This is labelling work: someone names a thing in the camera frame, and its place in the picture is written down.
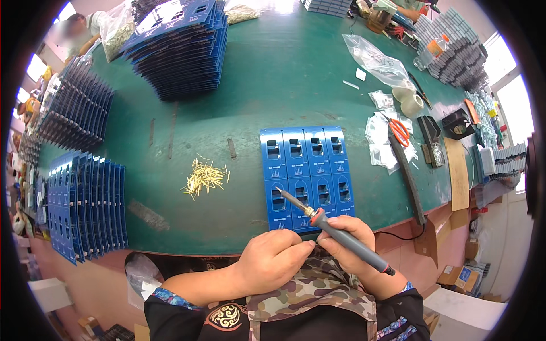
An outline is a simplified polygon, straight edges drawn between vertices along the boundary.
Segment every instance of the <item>orange scissors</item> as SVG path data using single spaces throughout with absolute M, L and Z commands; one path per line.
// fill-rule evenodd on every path
M 381 113 L 381 115 L 385 116 L 389 122 L 390 130 L 393 132 L 393 135 L 396 137 L 398 142 L 400 142 L 400 144 L 404 147 L 408 147 L 410 145 L 410 134 L 402 122 L 398 121 L 397 119 L 388 118 L 384 113 Z

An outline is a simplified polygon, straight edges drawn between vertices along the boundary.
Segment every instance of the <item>red ring on soldering iron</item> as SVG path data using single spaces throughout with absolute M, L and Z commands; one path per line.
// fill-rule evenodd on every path
M 314 221 L 317 219 L 317 217 L 321 214 L 321 212 L 324 212 L 324 210 L 322 208 L 318 208 L 317 210 L 317 213 L 315 213 L 315 215 L 313 216 L 313 218 L 311 218 L 309 220 L 309 222 L 311 223 L 311 225 L 313 225 Z

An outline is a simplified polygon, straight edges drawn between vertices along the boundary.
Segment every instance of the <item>person's right hand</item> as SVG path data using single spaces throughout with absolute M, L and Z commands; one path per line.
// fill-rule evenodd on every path
M 358 218 L 349 216 L 339 216 L 328 218 L 328 224 L 334 229 L 345 230 L 352 234 L 356 239 L 360 240 L 364 245 L 375 252 L 375 238 L 373 232 L 368 225 Z M 348 250 L 337 241 L 335 241 L 328 233 L 322 231 L 317 238 L 317 243 L 328 251 L 335 259 L 337 259 L 346 272 L 354 273 L 357 276 L 373 269 L 368 263 L 362 261 L 352 251 Z
M 290 230 L 273 230 L 252 238 L 239 261 L 230 266 L 241 296 L 264 294 L 286 284 L 314 245 L 314 241 L 302 242 Z

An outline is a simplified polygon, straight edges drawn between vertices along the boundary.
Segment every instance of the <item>sleeve cuff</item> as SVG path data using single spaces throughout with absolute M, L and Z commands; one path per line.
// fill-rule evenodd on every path
M 178 296 L 174 292 L 171 292 L 165 288 L 157 288 L 152 296 L 156 296 L 158 299 L 162 300 L 165 303 L 170 304 L 171 306 L 180 306 L 188 310 L 201 310 L 201 307 L 195 306 L 188 301 L 184 300 L 182 297 Z
M 413 287 L 413 285 L 411 284 L 411 282 L 408 282 L 408 283 L 406 283 L 406 286 L 405 286 L 402 290 L 400 290 L 399 294 L 400 294 L 401 292 L 408 291 L 408 290 L 410 290 L 410 289 L 414 289 L 414 287 Z

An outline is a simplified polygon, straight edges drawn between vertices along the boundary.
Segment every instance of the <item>green workbench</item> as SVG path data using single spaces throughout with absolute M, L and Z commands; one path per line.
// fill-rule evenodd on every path
M 387 169 L 370 163 L 365 127 L 376 109 L 367 93 L 390 93 L 391 88 L 371 74 L 365 82 L 355 78 L 358 65 L 341 37 L 350 33 L 352 23 L 307 12 L 296 0 L 292 11 L 284 5 L 282 12 L 265 10 L 258 19 L 230 26 L 219 89 L 178 103 L 159 101 L 128 61 L 107 63 L 101 48 L 94 52 L 94 70 L 116 90 L 104 143 L 94 154 L 126 166 L 130 249 L 238 254 L 250 238 L 268 231 L 259 139 L 263 128 L 340 125 L 357 217 L 378 230 L 413 216 L 401 172 L 389 176 Z M 434 106 L 431 111 L 425 107 L 423 115 L 440 120 L 462 106 L 461 88 L 444 85 L 413 66 L 414 49 L 370 31 L 361 18 L 352 29 L 416 76 Z M 423 208 L 429 211 L 451 200 L 447 156 L 446 165 L 437 169 L 425 164 L 418 145 L 424 143 L 423 135 L 417 121 L 413 126 L 411 141 L 419 157 L 413 162 L 419 169 L 410 165 Z M 233 140 L 235 159 L 227 139 Z M 464 143 L 470 146 L 472 139 Z M 51 145 L 42 147 L 43 174 L 62 153 Z M 214 166 L 226 164 L 231 176 L 225 190 L 212 190 L 194 202 L 179 189 L 186 185 L 197 153 Z M 467 155 L 469 182 L 471 163 Z

